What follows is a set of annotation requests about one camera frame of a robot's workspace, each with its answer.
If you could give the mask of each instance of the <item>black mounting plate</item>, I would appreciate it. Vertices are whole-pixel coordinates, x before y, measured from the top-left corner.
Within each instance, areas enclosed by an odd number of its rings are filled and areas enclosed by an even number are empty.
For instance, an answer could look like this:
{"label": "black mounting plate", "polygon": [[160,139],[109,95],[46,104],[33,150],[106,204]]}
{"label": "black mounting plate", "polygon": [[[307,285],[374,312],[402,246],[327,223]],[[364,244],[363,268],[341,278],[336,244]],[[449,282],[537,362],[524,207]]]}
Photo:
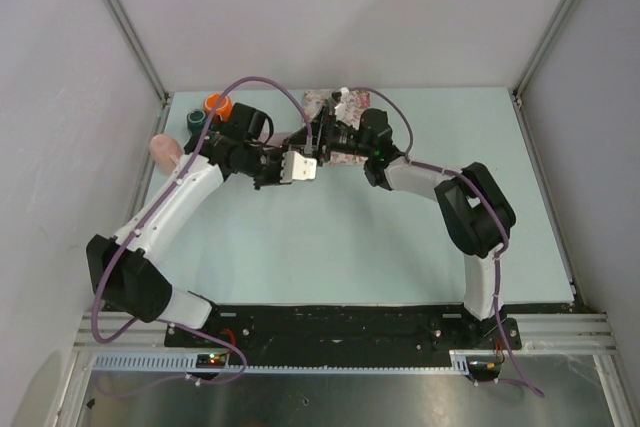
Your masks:
{"label": "black mounting plate", "polygon": [[[493,350],[498,335],[495,320],[487,327],[490,321],[476,321],[462,305],[216,307],[200,330],[215,337],[231,330],[252,366],[449,367],[449,350]],[[517,322],[502,321],[511,347],[519,350]],[[165,346],[219,347],[178,328],[167,331]],[[240,359],[232,355],[230,363]]]}

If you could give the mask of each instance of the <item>orange cup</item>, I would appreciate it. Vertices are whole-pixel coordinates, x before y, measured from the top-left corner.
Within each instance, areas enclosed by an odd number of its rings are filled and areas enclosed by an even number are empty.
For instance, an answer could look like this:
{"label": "orange cup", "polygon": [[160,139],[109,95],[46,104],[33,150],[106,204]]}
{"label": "orange cup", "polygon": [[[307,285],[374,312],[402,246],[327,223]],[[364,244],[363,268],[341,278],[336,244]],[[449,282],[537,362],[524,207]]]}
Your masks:
{"label": "orange cup", "polygon": [[[216,101],[220,98],[220,94],[211,94],[209,97],[204,99],[203,108],[204,111],[209,115],[211,113],[211,109],[215,105]],[[225,97],[220,101],[218,105],[218,110],[216,110],[216,115],[213,118],[214,122],[220,122],[220,120],[226,122],[229,119],[229,115],[231,115],[231,109],[233,105],[231,104],[231,98],[229,96]]]}

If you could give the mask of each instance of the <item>cable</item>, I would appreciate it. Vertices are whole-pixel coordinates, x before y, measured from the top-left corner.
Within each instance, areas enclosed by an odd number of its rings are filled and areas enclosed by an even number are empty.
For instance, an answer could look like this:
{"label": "cable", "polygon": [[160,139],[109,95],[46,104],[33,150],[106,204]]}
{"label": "cable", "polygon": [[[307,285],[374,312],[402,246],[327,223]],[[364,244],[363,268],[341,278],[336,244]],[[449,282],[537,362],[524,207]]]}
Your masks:
{"label": "cable", "polygon": [[500,338],[496,339],[496,365],[502,365],[507,361],[507,358],[504,355],[504,351],[502,350],[502,344],[500,343]]}
{"label": "cable", "polygon": [[[167,322],[165,320],[160,320],[160,322],[163,322],[165,324],[168,325],[172,325],[171,322]],[[185,380],[193,380],[196,385],[200,385],[200,384],[205,384],[205,385],[223,385],[223,384],[228,384],[230,382],[233,382],[234,380],[236,380],[238,377],[240,377],[242,374],[244,374],[245,370],[247,370],[248,367],[248,362],[247,362],[247,358],[245,357],[245,355],[242,353],[242,351],[240,349],[238,349],[235,346],[235,336],[233,335],[233,333],[231,331],[229,331],[230,333],[230,337],[233,339],[232,343],[228,343],[225,342],[224,340],[220,340],[220,339],[216,339],[215,337],[212,337],[208,334],[205,334],[204,332],[200,332],[198,330],[192,329],[190,327],[187,327],[186,325],[181,325],[181,324],[175,324],[175,327],[185,330],[187,332],[189,332],[190,334],[193,335],[198,335],[210,342],[214,342],[216,344],[222,345],[223,347],[226,347],[227,349],[229,349],[230,352],[234,352],[236,354],[238,354],[238,356],[240,357],[240,360],[242,360],[242,367],[240,368],[240,370],[238,372],[236,372],[235,374],[233,374],[231,377],[225,377],[224,379],[213,379],[213,380],[205,380],[205,379],[201,379],[199,377],[194,377],[190,374],[174,374],[174,375],[168,375],[166,377],[163,377],[161,379],[155,380],[154,382],[150,382],[147,385],[143,385],[142,387],[135,389],[135,390],[131,390],[129,392],[122,392],[122,393],[113,393],[113,392],[107,392],[105,391],[102,387],[100,387],[100,379],[98,379],[98,381],[96,382],[96,390],[98,392],[100,392],[102,395],[104,395],[105,397],[109,397],[111,399],[124,399],[126,397],[132,397],[134,395],[138,395],[141,394],[143,392],[146,392],[149,389],[152,389],[160,384],[164,384],[165,382],[170,382],[173,380],[179,380],[179,379],[185,379]]]}
{"label": "cable", "polygon": [[442,167],[438,167],[437,165],[427,164],[425,162],[413,161],[410,159],[409,152],[413,148],[413,130],[411,129],[411,125],[409,124],[409,121],[407,120],[404,113],[393,101],[391,101],[391,99],[389,99],[382,92],[379,92],[369,87],[354,87],[351,90],[364,90],[366,92],[371,92],[373,94],[376,94],[377,96],[384,99],[400,115],[405,125],[407,126],[407,131],[409,132],[409,146],[407,147],[407,150],[404,153],[405,161],[409,165],[415,165],[416,167],[430,170],[432,172],[437,172],[443,175],[448,175],[448,176],[456,177],[457,179],[460,179],[460,181],[464,182],[464,184],[471,189],[473,194],[476,196],[476,198],[480,201],[482,206],[489,213],[491,220],[493,220],[493,222],[495,223],[496,227],[498,228],[498,231],[500,232],[500,237],[502,238],[502,247],[494,255],[495,287],[493,291],[493,311],[496,316],[496,323],[498,324],[498,330],[500,332],[500,336],[502,337],[502,341],[507,348],[507,352],[509,353],[509,357],[511,358],[513,366],[515,367],[516,371],[520,375],[520,378],[522,379],[522,380],[502,379],[502,380],[499,380],[499,382],[505,383],[505,384],[526,386],[535,395],[537,395],[538,397],[544,398],[545,397],[544,392],[542,392],[542,390],[540,390],[535,385],[533,385],[533,383],[529,380],[529,378],[525,375],[524,371],[522,370],[520,363],[516,360],[513,354],[513,350],[511,349],[511,345],[509,344],[506,332],[504,331],[504,327],[502,326],[502,319],[500,318],[500,309],[499,309],[500,283],[501,283],[501,276],[502,276],[501,268],[500,268],[500,256],[509,248],[509,236],[507,235],[507,232],[504,226],[502,225],[502,222],[500,222],[498,215],[493,210],[493,207],[491,207],[491,205],[489,204],[485,196],[473,184],[473,182],[471,182],[471,180],[465,177],[461,172],[451,170],[451,169],[445,169]]}
{"label": "cable", "polygon": [[236,336],[231,331],[231,329],[223,329],[222,331],[220,331],[220,333],[229,337],[231,345],[236,345]]}
{"label": "cable", "polygon": [[269,136],[267,137],[267,140],[264,141],[264,144],[268,144],[269,141],[271,140],[271,137],[273,137],[273,133],[274,133],[274,127],[273,127],[273,119],[267,115],[267,123],[269,124]]}

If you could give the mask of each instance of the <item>pink object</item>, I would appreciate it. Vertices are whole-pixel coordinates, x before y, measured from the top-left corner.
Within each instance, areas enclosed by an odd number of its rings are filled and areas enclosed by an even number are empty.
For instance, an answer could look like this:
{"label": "pink object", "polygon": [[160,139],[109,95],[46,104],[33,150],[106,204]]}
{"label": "pink object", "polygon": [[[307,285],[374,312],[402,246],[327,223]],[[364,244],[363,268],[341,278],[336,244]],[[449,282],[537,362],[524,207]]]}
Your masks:
{"label": "pink object", "polygon": [[165,175],[173,172],[184,153],[176,139],[167,134],[154,136],[149,142],[149,152],[151,152],[151,157],[156,165],[160,167],[160,170]]}
{"label": "pink object", "polygon": [[[318,113],[318,111],[322,108],[322,104],[325,99],[331,95],[333,90],[308,90],[304,93],[302,97],[302,108],[304,109],[304,113],[310,119],[313,118],[314,115]],[[351,91],[349,92],[349,96],[346,100],[347,108],[345,110],[345,115],[342,121],[350,125],[351,127],[355,127],[356,129],[360,125],[360,116],[365,109],[368,109],[371,106],[371,98],[369,96],[369,92],[365,92],[362,90]],[[361,157],[359,155],[350,155],[343,154],[341,152],[332,152],[330,164],[344,164],[344,165],[361,165],[366,161],[366,157]]]}

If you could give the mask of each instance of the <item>small item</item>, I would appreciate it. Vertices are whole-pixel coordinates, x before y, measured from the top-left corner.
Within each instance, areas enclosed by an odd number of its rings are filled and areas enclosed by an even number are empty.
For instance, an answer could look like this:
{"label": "small item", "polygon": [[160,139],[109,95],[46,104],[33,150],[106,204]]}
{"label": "small item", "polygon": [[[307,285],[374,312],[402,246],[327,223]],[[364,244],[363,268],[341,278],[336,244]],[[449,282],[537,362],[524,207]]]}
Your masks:
{"label": "small item", "polygon": [[200,132],[207,121],[207,114],[202,109],[192,110],[187,114],[187,129],[191,135]]}
{"label": "small item", "polygon": [[178,165],[184,154],[182,147],[173,137],[167,134],[154,136],[149,142],[149,152],[163,174],[169,175]]}
{"label": "small item", "polygon": [[[211,109],[213,109],[213,106],[215,105],[218,98],[220,98],[220,94],[211,94],[209,97],[204,99],[202,108],[207,113],[207,115],[211,113]],[[220,105],[218,105],[216,116],[213,118],[213,121],[216,123],[220,122],[220,120],[226,122],[229,119],[229,115],[231,114],[231,109],[233,109],[231,97],[226,96],[220,101]]]}
{"label": "small item", "polygon": [[316,178],[318,161],[309,159],[294,150],[284,154],[282,165],[282,183],[290,184],[294,180],[313,180]]}
{"label": "small item", "polygon": [[[302,97],[302,108],[309,119],[313,119],[322,108],[325,99],[332,95],[333,90],[308,90]],[[349,91],[340,89],[342,94],[342,102],[336,112],[338,120],[341,120],[351,127],[358,128],[360,126],[360,117],[365,109],[371,106],[371,97],[369,92],[365,91]],[[330,164],[345,165],[363,165],[366,157],[360,155],[343,154],[342,152],[332,152]]]}

